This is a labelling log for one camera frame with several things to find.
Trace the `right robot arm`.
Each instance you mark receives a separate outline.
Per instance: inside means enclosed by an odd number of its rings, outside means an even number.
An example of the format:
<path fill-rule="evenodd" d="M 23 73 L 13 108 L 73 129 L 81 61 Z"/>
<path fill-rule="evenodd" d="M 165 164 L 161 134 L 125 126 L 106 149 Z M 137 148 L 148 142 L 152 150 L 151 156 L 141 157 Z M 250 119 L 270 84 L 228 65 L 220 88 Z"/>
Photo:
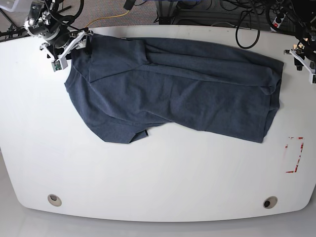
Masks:
<path fill-rule="evenodd" d="M 61 15 L 61 0 L 36 0 L 31 3 L 24 28 L 31 36 L 43 38 L 46 43 L 42 48 L 48 50 L 48 57 L 56 61 L 73 49 L 85 48 L 93 32 L 86 28 L 76 28 L 72 24 L 81 15 L 84 1 L 79 2 L 79 9 L 74 15 Z"/>

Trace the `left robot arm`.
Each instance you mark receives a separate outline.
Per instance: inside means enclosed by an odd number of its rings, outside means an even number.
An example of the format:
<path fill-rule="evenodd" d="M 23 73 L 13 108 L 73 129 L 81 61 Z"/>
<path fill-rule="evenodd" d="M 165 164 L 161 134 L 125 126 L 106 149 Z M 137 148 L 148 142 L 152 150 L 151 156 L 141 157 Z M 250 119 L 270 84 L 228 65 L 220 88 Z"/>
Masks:
<path fill-rule="evenodd" d="M 293 36 L 297 39 L 286 54 L 294 57 L 294 65 L 298 71 L 303 68 L 316 75 L 316 2 L 314 0 L 234 0 L 236 7 L 242 7 L 235 26 L 235 39 L 242 49 L 250 49 L 259 41 L 263 20 L 266 28 L 273 33 Z M 238 40 L 238 31 L 246 17 L 255 17 L 257 35 L 250 46 L 242 46 Z"/>

